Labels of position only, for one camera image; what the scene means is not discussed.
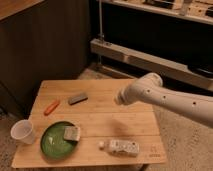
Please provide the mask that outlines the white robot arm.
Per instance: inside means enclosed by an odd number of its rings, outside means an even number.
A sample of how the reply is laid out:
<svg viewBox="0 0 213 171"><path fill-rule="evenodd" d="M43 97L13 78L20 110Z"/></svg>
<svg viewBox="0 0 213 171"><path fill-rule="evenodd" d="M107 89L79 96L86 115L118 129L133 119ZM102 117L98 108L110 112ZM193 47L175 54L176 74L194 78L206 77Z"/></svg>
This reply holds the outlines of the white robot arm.
<svg viewBox="0 0 213 171"><path fill-rule="evenodd" d="M148 73L133 81L115 96L118 105L138 101L164 107L213 128L213 97L164 88L162 78L156 73Z"/></svg>

